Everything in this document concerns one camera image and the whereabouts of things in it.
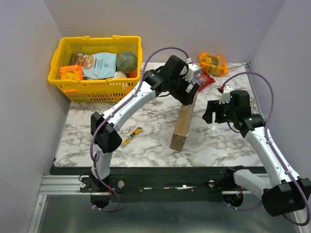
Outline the brown cardboard express box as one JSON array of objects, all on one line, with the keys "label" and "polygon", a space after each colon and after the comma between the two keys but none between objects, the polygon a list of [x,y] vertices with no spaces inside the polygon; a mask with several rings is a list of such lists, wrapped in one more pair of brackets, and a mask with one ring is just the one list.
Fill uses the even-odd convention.
[{"label": "brown cardboard express box", "polygon": [[198,93],[194,95],[193,103],[190,105],[181,105],[177,122],[171,138],[170,148],[181,151],[185,144],[190,129],[191,119],[194,112]]}]

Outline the yellow utility knife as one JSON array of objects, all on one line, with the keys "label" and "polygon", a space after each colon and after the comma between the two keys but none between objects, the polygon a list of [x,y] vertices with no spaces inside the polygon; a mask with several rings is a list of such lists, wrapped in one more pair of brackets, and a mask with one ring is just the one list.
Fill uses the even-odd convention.
[{"label": "yellow utility knife", "polygon": [[143,132],[141,127],[135,128],[131,134],[123,141],[123,146],[127,146],[139,133]]}]

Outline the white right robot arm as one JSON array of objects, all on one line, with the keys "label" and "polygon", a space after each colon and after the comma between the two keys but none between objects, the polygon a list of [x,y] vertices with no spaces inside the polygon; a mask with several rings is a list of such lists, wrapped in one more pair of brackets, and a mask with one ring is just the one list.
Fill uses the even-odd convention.
[{"label": "white right robot arm", "polygon": [[210,124],[233,123],[243,138],[252,146],[263,164],[269,181],[265,181],[242,166],[230,168],[224,186],[235,190],[241,186],[258,197],[271,216],[279,216],[306,207],[311,194],[311,181],[302,179],[289,165],[275,145],[266,122],[253,114],[250,97],[244,90],[224,90],[220,100],[209,100],[202,116]]}]

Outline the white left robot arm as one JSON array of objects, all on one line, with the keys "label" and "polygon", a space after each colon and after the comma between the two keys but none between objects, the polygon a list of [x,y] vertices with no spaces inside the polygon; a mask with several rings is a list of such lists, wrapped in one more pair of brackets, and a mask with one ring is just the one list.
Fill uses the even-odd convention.
[{"label": "white left robot arm", "polygon": [[144,104],[167,92],[183,105],[190,105],[199,86],[188,89],[192,79],[201,68],[172,55],[165,65],[143,74],[142,80],[122,100],[103,114],[94,112],[91,116],[91,147],[93,161],[91,186],[98,192],[107,188],[112,153],[121,145],[118,134],[123,124]]}]

